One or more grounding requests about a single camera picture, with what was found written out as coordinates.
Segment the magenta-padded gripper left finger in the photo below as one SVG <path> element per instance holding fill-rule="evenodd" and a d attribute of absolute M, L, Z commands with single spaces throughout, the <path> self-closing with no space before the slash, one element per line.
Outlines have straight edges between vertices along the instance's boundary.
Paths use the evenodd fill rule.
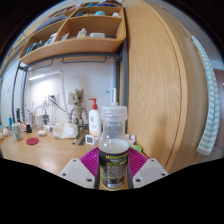
<path fill-rule="evenodd" d="M 98 189 L 100 183 L 99 149 L 90 150 L 80 159 L 72 158 L 59 176 L 84 188 Z"/>

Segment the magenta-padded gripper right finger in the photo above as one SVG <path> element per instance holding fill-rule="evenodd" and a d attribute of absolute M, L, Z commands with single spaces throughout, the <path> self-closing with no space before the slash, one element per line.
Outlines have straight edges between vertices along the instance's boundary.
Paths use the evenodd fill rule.
<path fill-rule="evenodd" d="M 148 159 L 137 150 L 130 148 L 127 165 L 127 183 L 129 189 L 140 188 L 156 180 L 159 180 L 168 173 L 155 159 Z"/>

